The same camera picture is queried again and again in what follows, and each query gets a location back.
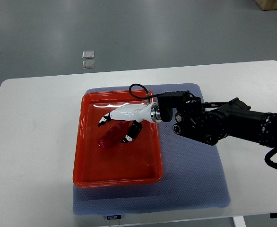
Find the red tray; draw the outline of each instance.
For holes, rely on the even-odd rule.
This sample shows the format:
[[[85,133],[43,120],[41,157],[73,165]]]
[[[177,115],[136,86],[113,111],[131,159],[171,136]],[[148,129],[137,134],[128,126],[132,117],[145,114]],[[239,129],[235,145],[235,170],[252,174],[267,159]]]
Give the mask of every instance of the red tray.
[[[146,96],[144,90],[133,91]],[[139,136],[130,143],[102,149],[97,139],[120,121],[98,127],[99,120],[116,107],[140,104],[128,91],[93,92],[82,98],[73,183],[79,188],[158,182],[163,176],[157,124],[143,121]]]

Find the label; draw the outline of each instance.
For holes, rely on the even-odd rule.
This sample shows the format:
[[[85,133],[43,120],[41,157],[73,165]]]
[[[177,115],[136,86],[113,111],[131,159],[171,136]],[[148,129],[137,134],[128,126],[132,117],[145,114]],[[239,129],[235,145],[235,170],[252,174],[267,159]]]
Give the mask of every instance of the label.
[[[107,220],[116,220],[116,219],[121,219],[121,215],[110,215],[107,216]]]

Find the cardboard box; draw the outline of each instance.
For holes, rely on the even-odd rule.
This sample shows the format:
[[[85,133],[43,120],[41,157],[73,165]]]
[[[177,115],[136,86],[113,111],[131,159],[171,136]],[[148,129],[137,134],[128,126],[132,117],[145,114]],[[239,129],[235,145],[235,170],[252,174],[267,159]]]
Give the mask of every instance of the cardboard box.
[[[262,10],[277,10],[277,0],[256,0]]]

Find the gray floor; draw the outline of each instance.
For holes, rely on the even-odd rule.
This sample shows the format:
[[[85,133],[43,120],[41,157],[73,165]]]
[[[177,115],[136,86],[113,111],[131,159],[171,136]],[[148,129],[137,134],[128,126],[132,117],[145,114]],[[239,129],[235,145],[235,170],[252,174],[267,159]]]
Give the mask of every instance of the gray floor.
[[[95,68],[81,54],[95,51]],[[277,11],[254,0],[0,0],[6,79],[277,60]],[[277,226],[269,215],[248,227]],[[157,226],[233,226],[230,218]]]

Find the robotic hand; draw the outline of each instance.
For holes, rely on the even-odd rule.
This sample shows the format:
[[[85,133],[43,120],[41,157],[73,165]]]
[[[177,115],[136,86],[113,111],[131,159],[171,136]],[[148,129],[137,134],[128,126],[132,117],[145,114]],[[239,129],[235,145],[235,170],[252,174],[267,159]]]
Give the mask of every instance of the robotic hand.
[[[173,125],[175,134],[196,140],[205,144],[215,145],[219,140],[233,136],[243,140],[259,143],[273,148],[266,156],[265,162],[275,169],[277,163],[271,158],[277,153],[277,113],[261,113],[250,111],[250,106],[235,98],[229,102],[202,103],[200,97],[189,91],[165,92],[153,96],[138,97],[131,91],[132,96],[138,99],[157,97],[157,103],[147,105],[125,105],[106,114],[99,122],[99,126],[111,119],[134,121],[141,124],[143,120],[151,123],[170,122],[173,117],[173,108],[176,108],[176,124]]]

